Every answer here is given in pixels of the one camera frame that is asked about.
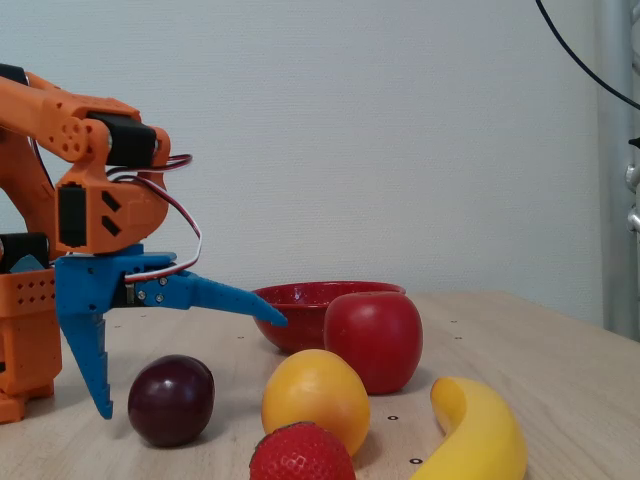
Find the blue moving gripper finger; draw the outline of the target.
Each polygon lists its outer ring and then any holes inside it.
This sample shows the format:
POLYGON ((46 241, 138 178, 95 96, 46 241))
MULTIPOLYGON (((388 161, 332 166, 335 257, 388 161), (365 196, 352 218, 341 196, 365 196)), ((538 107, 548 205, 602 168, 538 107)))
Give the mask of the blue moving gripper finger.
POLYGON ((245 291, 182 271, 160 279, 134 284, 138 300, 149 307, 188 310, 199 307, 252 316, 285 327, 285 316, 253 292, 245 291))

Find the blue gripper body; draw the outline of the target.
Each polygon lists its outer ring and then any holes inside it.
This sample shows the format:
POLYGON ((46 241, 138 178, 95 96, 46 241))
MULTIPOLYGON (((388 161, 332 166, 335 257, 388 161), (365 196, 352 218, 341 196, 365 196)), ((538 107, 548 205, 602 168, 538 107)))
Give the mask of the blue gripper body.
POLYGON ((160 270, 177 258, 173 252, 144 251, 142 244, 101 255, 73 254, 55 262, 57 314, 98 314, 114 308, 142 307, 124 277, 160 270))

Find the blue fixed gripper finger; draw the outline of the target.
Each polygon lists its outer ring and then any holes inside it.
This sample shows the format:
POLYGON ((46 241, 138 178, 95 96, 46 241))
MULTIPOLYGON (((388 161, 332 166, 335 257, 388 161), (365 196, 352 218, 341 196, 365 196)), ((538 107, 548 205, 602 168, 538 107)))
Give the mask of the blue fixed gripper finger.
POLYGON ((111 419, 113 402, 103 315, 62 315, 59 323, 98 413, 104 419, 111 419))

